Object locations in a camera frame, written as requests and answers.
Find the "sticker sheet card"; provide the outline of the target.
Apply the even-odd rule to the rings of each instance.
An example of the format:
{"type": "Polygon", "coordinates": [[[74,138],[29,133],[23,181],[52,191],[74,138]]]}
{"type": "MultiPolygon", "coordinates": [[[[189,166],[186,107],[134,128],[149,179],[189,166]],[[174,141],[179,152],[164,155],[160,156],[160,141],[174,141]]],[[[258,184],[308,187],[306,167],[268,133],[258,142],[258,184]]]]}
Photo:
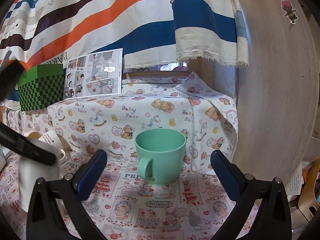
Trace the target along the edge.
{"type": "Polygon", "coordinates": [[[67,63],[64,98],[120,94],[123,50],[91,53],[67,63]]]}

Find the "striped hanging fabric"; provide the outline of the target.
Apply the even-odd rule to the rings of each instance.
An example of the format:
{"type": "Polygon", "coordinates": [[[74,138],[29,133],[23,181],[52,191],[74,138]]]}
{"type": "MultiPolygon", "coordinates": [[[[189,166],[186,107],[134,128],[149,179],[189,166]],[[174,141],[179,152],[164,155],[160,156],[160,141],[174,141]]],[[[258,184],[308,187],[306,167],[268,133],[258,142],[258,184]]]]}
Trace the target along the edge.
{"type": "Polygon", "coordinates": [[[199,57],[248,66],[239,0],[14,0],[1,17],[1,60],[27,69],[114,49],[126,69],[199,57]]]}

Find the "cream pink-handled mug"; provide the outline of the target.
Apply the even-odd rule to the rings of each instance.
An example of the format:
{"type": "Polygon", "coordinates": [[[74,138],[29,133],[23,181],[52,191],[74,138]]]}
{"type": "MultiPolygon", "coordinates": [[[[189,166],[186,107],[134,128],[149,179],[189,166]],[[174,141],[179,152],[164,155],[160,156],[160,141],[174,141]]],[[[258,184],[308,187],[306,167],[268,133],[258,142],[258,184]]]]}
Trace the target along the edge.
{"type": "Polygon", "coordinates": [[[29,130],[23,133],[26,138],[38,140],[42,135],[35,130],[29,130]]]}

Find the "baby bear print cloth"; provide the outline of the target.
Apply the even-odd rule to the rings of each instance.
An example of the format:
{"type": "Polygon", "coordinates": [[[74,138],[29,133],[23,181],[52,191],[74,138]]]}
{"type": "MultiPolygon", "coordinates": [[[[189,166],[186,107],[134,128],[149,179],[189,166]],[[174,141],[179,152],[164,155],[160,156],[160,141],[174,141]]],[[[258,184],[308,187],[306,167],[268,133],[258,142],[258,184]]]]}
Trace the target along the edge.
{"type": "Polygon", "coordinates": [[[20,134],[55,132],[68,151],[92,155],[103,149],[114,159],[136,161],[136,136],[165,128],[186,137],[185,170],[212,174],[210,154],[232,160],[238,138],[233,98],[211,89],[197,74],[187,78],[125,80],[118,95],[57,102],[38,111],[7,109],[4,123],[20,134]]]}

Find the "mint green mug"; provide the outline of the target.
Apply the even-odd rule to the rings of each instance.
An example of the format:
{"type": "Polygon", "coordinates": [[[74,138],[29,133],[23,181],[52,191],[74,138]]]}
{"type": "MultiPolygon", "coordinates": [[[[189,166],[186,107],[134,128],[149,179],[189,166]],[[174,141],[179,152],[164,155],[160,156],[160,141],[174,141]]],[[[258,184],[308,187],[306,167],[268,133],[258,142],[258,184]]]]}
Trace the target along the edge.
{"type": "Polygon", "coordinates": [[[135,138],[137,174],[154,185],[173,183],[181,173],[187,139],[164,128],[149,129],[135,138]]]}

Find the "large white mug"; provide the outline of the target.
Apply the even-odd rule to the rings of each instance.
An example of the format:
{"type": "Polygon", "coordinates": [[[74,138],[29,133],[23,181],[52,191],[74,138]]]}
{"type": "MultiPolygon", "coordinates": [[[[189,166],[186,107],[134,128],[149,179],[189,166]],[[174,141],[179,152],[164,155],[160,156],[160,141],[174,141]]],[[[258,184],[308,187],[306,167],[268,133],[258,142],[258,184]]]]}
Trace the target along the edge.
{"type": "MultiPolygon", "coordinates": [[[[53,150],[47,143],[41,142],[35,139],[29,139],[36,146],[44,148],[45,150],[53,150]]],[[[20,207],[23,211],[28,212],[31,195],[36,181],[39,178],[44,178],[45,181],[59,180],[60,176],[60,164],[56,160],[56,163],[52,166],[48,166],[37,161],[31,160],[26,157],[20,157],[20,165],[18,169],[18,187],[19,187],[19,200],[20,207]]]]}

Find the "green checkered box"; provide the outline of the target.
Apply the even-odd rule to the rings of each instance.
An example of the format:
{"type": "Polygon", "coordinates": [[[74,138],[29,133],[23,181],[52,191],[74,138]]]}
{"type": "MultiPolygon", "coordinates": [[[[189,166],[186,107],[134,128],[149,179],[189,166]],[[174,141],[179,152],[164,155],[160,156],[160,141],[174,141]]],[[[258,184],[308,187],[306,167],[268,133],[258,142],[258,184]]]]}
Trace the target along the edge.
{"type": "Polygon", "coordinates": [[[35,111],[63,100],[62,64],[39,64],[20,77],[18,98],[22,111],[35,111]]]}

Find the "pink and white mug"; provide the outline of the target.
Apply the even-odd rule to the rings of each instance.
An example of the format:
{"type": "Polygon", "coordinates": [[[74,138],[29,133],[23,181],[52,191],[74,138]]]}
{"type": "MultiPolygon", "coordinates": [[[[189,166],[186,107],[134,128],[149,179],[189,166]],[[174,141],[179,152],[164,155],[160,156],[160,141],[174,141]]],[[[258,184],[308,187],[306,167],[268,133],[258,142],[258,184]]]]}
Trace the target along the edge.
{"type": "Polygon", "coordinates": [[[52,149],[55,149],[57,161],[61,165],[67,160],[67,155],[63,148],[60,137],[54,131],[48,131],[39,137],[39,141],[47,143],[52,149]]]}

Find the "cartoon bee sticker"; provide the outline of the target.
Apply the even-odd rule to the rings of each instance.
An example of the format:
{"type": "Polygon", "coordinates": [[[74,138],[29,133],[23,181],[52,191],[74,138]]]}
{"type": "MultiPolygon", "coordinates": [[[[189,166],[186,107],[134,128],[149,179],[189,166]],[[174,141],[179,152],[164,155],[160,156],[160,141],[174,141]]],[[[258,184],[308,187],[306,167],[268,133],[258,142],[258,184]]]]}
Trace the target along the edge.
{"type": "Polygon", "coordinates": [[[281,9],[285,12],[284,17],[287,17],[291,24],[295,24],[298,20],[298,16],[296,15],[297,9],[294,9],[290,0],[280,0],[281,1],[281,9]]]}

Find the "wooden chair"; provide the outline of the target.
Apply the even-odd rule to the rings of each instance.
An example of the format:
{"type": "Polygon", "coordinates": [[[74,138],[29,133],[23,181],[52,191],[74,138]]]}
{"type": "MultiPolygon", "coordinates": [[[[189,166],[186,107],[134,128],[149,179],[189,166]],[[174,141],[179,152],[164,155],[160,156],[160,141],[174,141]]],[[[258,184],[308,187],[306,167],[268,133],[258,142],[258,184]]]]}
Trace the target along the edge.
{"type": "Polygon", "coordinates": [[[319,201],[316,199],[316,182],[319,174],[319,159],[302,169],[304,184],[301,194],[290,202],[292,239],[299,239],[319,224],[319,201]]]}

